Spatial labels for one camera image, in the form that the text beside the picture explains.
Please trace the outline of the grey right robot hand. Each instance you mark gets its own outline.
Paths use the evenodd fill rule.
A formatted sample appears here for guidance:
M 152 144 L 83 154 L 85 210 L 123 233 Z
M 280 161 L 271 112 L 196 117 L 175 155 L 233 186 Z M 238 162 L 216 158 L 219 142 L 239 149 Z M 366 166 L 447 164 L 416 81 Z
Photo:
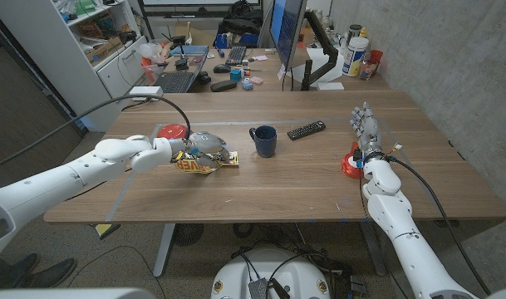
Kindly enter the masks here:
M 381 152 L 381 129 L 369 104 L 365 102 L 361 109 L 355 107 L 351 114 L 350 124 L 356 132 L 363 158 Z

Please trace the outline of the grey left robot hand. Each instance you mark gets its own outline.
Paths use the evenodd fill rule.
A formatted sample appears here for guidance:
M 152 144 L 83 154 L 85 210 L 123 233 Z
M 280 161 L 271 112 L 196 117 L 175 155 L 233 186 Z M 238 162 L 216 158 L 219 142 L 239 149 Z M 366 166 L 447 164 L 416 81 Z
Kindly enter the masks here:
M 171 162 L 178 162 L 185 154 L 193 156 L 196 163 L 210 168 L 218 168 L 217 160 L 229 162 L 229 152 L 225 141 L 206 131 L 193 133 L 189 137 L 169 140 L 172 149 Z

